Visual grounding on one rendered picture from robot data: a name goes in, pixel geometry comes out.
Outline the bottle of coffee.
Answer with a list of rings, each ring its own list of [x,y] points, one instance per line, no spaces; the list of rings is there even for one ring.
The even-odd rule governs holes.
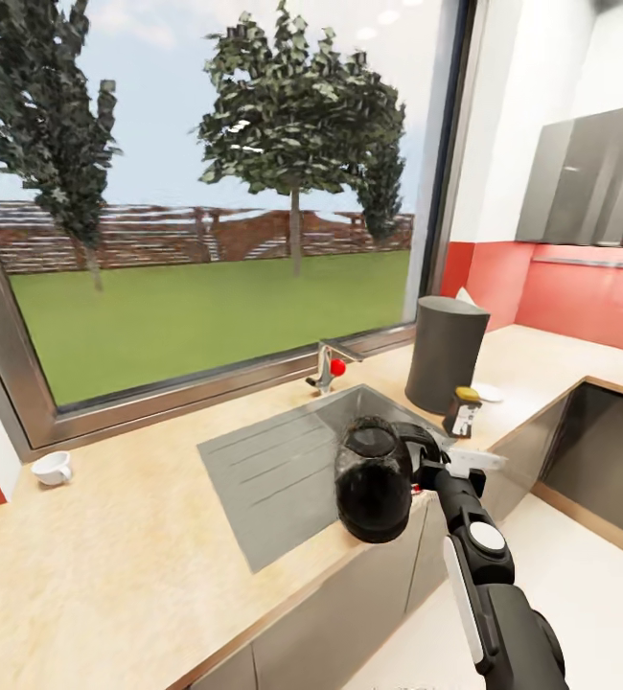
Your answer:
[[[471,387],[458,386],[450,392],[449,415],[445,416],[443,429],[451,438],[472,438],[473,417],[481,408],[483,402],[479,399],[477,390]]]

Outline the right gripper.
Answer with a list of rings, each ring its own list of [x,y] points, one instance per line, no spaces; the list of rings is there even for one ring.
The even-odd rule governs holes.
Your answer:
[[[482,497],[486,489],[487,475],[482,469],[470,468],[468,478],[450,476],[446,464],[451,462],[450,454],[443,449],[440,452],[441,463],[429,461],[426,448],[420,449],[419,462],[419,487],[424,490],[433,490],[439,496],[441,505],[452,495],[466,494],[475,497],[477,501]]]

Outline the paper coffee filter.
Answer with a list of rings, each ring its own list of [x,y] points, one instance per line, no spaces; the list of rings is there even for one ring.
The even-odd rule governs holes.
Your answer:
[[[456,295],[456,299],[460,300],[462,302],[468,302],[468,304],[473,305],[472,297],[468,294],[468,292],[463,287],[460,288],[460,291]]]

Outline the coffee cup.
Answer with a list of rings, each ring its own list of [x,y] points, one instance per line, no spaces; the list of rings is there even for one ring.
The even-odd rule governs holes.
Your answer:
[[[69,482],[72,478],[72,456],[67,451],[54,451],[36,461],[33,475],[47,485]]]

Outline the electric kettle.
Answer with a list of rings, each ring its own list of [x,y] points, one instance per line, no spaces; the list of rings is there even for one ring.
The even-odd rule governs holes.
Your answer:
[[[335,440],[338,519],[357,540],[390,543],[406,530],[412,498],[424,490],[406,442],[421,444],[429,461],[442,462],[427,428],[379,416],[353,420]]]

